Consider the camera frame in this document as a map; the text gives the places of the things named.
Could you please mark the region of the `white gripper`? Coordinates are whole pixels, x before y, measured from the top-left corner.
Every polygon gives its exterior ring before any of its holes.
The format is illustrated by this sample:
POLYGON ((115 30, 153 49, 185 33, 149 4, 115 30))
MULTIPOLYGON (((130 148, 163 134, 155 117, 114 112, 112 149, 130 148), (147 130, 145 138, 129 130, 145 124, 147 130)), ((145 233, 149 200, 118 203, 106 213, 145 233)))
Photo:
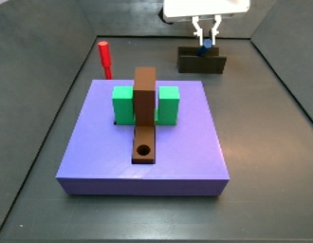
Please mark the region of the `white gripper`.
POLYGON ((214 16, 210 30, 211 44, 217 45, 217 35, 222 23, 222 15, 246 13, 252 0, 163 0, 162 18, 166 22, 189 21, 193 18, 194 35, 199 38, 199 46, 205 44, 205 31, 199 25, 201 18, 214 16))

